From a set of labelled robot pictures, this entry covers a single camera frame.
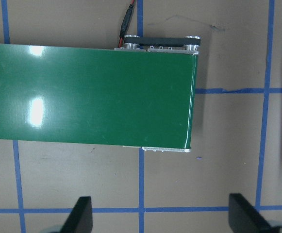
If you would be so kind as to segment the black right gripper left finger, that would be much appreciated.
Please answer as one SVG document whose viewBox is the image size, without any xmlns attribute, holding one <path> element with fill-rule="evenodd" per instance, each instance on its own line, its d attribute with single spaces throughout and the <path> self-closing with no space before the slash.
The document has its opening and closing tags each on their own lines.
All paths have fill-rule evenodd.
<svg viewBox="0 0 282 233">
<path fill-rule="evenodd" d="M 79 197 L 69 214 L 62 233 L 91 233 L 93 230 L 93 214 L 91 197 Z"/>
</svg>

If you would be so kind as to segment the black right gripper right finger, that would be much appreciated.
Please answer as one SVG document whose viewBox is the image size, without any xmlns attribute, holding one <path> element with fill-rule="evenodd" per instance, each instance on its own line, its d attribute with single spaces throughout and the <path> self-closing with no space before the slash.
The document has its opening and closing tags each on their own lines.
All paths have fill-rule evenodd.
<svg viewBox="0 0 282 233">
<path fill-rule="evenodd" d="M 229 194 L 228 223 L 233 233 L 271 233 L 271 225 L 240 193 Z"/>
</svg>

